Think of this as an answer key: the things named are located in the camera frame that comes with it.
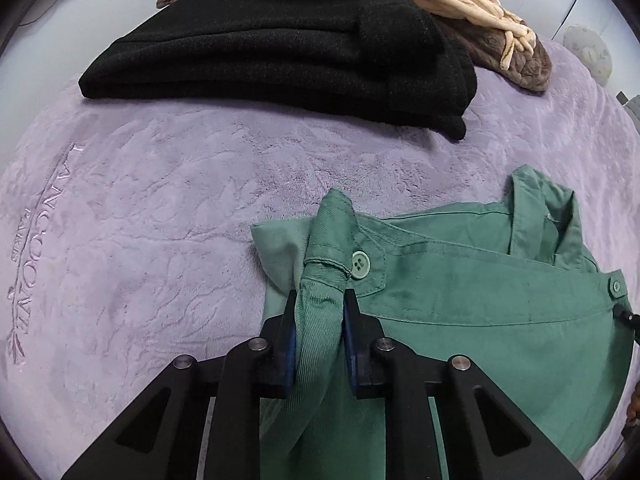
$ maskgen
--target purple blanket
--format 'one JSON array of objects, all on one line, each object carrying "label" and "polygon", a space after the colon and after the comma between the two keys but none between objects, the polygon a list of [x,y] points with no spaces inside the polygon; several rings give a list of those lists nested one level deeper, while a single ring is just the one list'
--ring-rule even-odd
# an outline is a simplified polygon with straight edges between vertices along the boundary
[{"label": "purple blanket", "polygon": [[[69,86],[0,180],[0,415],[55,480],[177,354],[258,333],[249,227],[313,215],[331,186],[376,216],[503,197],[528,163],[575,189],[586,245],[639,306],[640,136],[572,54],[549,90],[478,69],[466,139],[238,101],[87,101]],[[629,388],[582,464],[612,451]]]}]

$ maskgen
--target lancome logo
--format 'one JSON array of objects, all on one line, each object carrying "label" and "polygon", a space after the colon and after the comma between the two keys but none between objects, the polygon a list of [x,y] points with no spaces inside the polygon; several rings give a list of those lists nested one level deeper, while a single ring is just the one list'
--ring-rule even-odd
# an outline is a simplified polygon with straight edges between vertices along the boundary
[{"label": "lancome logo", "polygon": [[71,177],[77,156],[84,147],[74,144],[59,163],[33,208],[25,208],[14,238],[11,259],[17,262],[14,284],[7,298],[11,302],[13,324],[7,338],[7,350],[14,364],[24,362],[20,337],[29,333],[33,287],[38,279],[38,262],[56,203]]}]

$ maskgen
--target button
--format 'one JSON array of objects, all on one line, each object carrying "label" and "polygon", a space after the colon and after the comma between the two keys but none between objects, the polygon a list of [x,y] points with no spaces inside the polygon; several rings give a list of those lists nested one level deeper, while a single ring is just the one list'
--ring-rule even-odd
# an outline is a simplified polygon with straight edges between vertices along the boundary
[{"label": "button", "polygon": [[609,278],[609,294],[614,300],[626,296],[625,279],[618,271]]},{"label": "button", "polygon": [[366,278],[369,271],[371,270],[371,262],[369,261],[369,257],[362,251],[355,251],[351,255],[351,261],[353,262],[353,267],[351,267],[351,275],[354,277],[354,279],[361,280],[362,278]]}]

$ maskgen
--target black sweater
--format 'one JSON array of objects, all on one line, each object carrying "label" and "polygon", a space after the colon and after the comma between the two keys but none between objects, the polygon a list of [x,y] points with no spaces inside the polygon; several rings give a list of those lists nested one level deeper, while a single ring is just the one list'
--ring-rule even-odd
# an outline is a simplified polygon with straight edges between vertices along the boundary
[{"label": "black sweater", "polygon": [[100,54],[89,98],[277,102],[465,135],[466,50],[412,0],[180,0]]}]

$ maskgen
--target black gripper frame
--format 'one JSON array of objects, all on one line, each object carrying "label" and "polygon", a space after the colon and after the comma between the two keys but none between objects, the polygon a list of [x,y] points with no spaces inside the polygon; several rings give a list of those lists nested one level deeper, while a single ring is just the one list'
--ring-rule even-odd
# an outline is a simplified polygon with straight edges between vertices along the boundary
[{"label": "black gripper frame", "polygon": [[261,339],[249,339],[226,356],[175,358],[63,480],[195,480],[211,397],[216,400],[204,480],[259,480],[259,402],[284,399],[292,389],[295,303],[292,290],[284,314],[265,321]]},{"label": "black gripper frame", "polygon": [[471,359],[439,361],[385,338],[379,320],[360,313],[352,289],[344,295],[343,334],[354,395],[385,397],[386,480],[441,480],[429,397],[450,480],[582,480]]},{"label": "black gripper frame", "polygon": [[640,316],[627,310],[622,304],[617,303],[613,307],[613,317],[634,331],[634,340],[636,344],[640,345]]}]

